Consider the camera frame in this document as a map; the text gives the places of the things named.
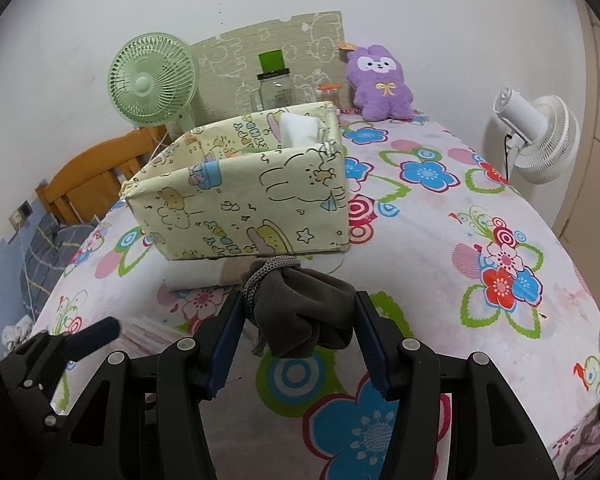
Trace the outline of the dark grey sock bundle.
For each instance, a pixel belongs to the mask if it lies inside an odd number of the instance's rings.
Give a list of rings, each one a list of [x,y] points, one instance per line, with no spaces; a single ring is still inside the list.
[[[307,359],[317,347],[342,350],[351,342],[354,287],[294,257],[253,261],[242,274],[242,296],[258,329],[256,356]]]

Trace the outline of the white paper towel roll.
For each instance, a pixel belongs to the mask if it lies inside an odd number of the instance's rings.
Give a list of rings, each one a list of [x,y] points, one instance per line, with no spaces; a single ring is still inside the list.
[[[283,113],[279,118],[282,148],[305,148],[321,141],[323,123],[316,117]]]

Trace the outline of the white crumpled bedding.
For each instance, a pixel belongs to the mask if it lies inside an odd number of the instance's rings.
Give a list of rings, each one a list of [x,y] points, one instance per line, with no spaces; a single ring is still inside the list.
[[[4,356],[7,356],[27,341],[31,335],[33,324],[34,322],[29,315],[23,315],[15,325],[7,325],[2,330]]]

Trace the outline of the white folded towel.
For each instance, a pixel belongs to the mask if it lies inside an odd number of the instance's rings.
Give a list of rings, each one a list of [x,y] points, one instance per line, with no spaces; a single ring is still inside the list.
[[[163,278],[170,292],[235,285],[248,266],[239,258],[171,261],[163,268]]]

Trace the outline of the floral tablecloth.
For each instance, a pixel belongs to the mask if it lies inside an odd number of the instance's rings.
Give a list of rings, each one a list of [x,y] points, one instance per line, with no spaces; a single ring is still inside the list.
[[[600,310],[538,213],[472,148],[426,118],[343,116],[349,246],[300,254],[434,351],[482,351],[512,386],[563,479],[600,458]],[[230,286],[170,292],[171,262],[124,203],[71,259],[35,322],[74,333],[147,316],[191,334]],[[375,479],[396,416],[360,349],[251,352],[247,326],[219,399],[202,410],[223,479]]]

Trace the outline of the grey plaid pillow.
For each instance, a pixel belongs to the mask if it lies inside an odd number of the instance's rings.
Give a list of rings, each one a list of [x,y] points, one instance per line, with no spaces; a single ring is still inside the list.
[[[96,223],[67,226],[46,214],[26,247],[20,274],[23,307],[36,321],[71,259],[96,228]]]

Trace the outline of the wooden bed headboard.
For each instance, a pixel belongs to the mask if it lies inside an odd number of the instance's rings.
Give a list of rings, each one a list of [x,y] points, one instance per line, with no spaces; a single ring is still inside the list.
[[[122,183],[140,171],[165,134],[165,126],[139,128],[96,144],[67,162],[50,183],[40,183],[36,195],[47,212],[69,226],[104,218]]]

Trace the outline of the yellow cartoon fabric storage box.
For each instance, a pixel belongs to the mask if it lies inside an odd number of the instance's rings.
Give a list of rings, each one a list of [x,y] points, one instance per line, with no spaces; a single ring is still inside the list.
[[[323,123],[321,141],[282,148],[283,113]],[[306,103],[184,133],[120,196],[168,260],[343,252],[349,188],[338,113]]]

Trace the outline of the white desk fan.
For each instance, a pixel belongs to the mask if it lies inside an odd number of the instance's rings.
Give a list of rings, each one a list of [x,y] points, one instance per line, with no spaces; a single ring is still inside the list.
[[[493,110],[509,128],[505,141],[505,168],[515,168],[531,184],[553,182],[574,162],[581,129],[576,116],[559,96],[549,94],[528,101],[505,87]]]

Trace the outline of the green desk fan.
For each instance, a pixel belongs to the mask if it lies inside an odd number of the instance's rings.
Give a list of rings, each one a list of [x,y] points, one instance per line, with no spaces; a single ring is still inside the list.
[[[177,122],[195,128],[192,103],[199,68],[186,42],[166,32],[148,32],[129,40],[111,62],[107,90],[111,104],[140,127]]]

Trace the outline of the purple plush bunny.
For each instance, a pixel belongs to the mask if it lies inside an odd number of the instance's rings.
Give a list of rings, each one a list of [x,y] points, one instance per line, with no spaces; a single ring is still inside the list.
[[[353,105],[366,122],[414,118],[414,94],[405,83],[402,65],[386,47],[358,47],[347,58]]]

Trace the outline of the cotton swab jar orange lid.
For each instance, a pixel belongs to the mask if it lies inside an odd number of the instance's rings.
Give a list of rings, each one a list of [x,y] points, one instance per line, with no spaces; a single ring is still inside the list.
[[[340,84],[318,84],[315,87],[315,97],[318,102],[331,102],[334,107],[340,108]]]

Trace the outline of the glass mason jar mug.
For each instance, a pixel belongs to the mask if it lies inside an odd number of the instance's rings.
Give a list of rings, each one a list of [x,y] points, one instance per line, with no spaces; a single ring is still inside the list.
[[[259,87],[250,94],[254,112],[294,105],[294,86],[288,68],[259,74],[257,80]]]

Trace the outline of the green cup on jar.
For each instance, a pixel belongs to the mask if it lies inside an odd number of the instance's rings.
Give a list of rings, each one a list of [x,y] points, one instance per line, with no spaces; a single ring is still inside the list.
[[[279,72],[286,68],[282,50],[272,50],[258,55],[262,74]]]

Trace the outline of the wall power socket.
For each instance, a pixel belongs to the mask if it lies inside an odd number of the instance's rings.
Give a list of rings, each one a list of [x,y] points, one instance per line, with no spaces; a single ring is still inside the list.
[[[8,221],[15,231],[18,231],[31,217],[33,209],[31,204],[25,200],[8,218]]]

